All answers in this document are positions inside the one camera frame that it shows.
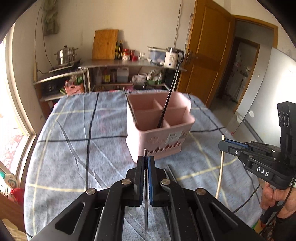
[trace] finger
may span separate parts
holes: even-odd
[[[265,187],[263,189],[263,195],[264,195],[264,197],[266,199],[268,199],[268,200],[272,200],[273,194],[274,194],[274,190],[270,187],[270,185],[269,185],[269,187],[267,187],[265,185]]]
[[[268,200],[266,202],[261,202],[260,207],[264,210],[267,210],[269,207],[273,207],[276,204],[275,200]]]
[[[273,192],[273,199],[276,201],[284,201],[289,193],[290,188],[287,188],[286,190],[279,190],[276,189]]]
[[[270,187],[270,183],[265,182],[264,188],[269,188]]]

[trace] plastic storage box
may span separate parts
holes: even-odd
[[[160,63],[165,61],[165,49],[149,48],[150,59],[153,63]]]
[[[117,83],[127,83],[128,82],[129,69],[127,67],[122,67],[117,69]]]
[[[69,87],[66,87],[65,84],[65,90],[67,95],[81,94],[84,93],[84,84],[82,83],[81,85],[71,85]]]
[[[130,94],[137,126],[127,105],[128,136],[126,144],[134,162],[144,149],[155,159],[176,154],[189,133],[195,118],[190,114],[191,101],[180,92],[173,92],[161,128],[157,125],[167,99],[167,92]]]

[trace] metal screw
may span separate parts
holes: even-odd
[[[96,190],[94,188],[89,188],[89,189],[87,189],[86,194],[93,195],[93,194],[95,194],[95,192],[96,192]]]
[[[123,185],[128,185],[128,184],[130,184],[131,183],[131,181],[129,180],[129,179],[123,179],[122,181],[121,181],[121,183],[123,184]]]
[[[162,179],[161,180],[161,184],[162,185],[169,185],[170,184],[170,180],[169,179]]]
[[[205,191],[205,189],[203,189],[203,188],[198,188],[198,189],[196,189],[196,193],[197,193],[198,195],[203,196],[203,195],[206,194],[206,191]]]

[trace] refrigerator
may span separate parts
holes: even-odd
[[[258,86],[258,83],[251,82],[247,90],[250,88],[249,90],[253,89],[256,92],[253,85]],[[277,104],[285,101],[296,103],[296,61],[278,49],[271,48],[266,72],[258,87],[257,94],[251,93],[256,94],[255,98],[244,96],[245,101],[242,100],[241,108],[238,108],[238,111],[245,109],[244,112],[241,111],[245,115],[236,113],[235,118],[240,124],[234,138],[241,142],[254,140],[280,147],[281,129]]]

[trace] metal shelf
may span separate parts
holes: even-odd
[[[64,74],[58,74],[58,75],[55,75],[54,72],[46,73],[46,74],[41,76],[39,81],[34,82],[33,85],[44,83],[44,82],[47,82],[49,80],[55,80],[55,79],[59,79],[59,78],[68,77],[68,76],[71,76],[71,75],[74,75],[74,74],[83,74],[85,72],[86,72],[85,69],[81,69],[81,70],[78,70],[78,71],[64,73]]]
[[[133,83],[102,83],[99,85],[95,86],[133,86]],[[149,85],[149,86],[165,86],[164,84],[159,84],[159,85]]]
[[[58,94],[54,94],[54,95],[49,95],[49,96],[43,96],[40,101],[50,101],[50,100],[56,100],[56,99],[60,99],[62,98],[63,96],[65,96],[64,94],[62,93],[58,93]]]
[[[164,68],[164,69],[173,69],[173,68],[166,68],[163,66],[158,66],[152,62],[147,60],[140,60],[140,61],[123,61],[123,60],[86,60],[80,65],[81,69],[88,69],[88,68],[98,68],[98,67],[119,67],[119,66],[126,66],[126,67],[151,67],[151,68]],[[180,68],[180,71],[187,71],[184,68]]]

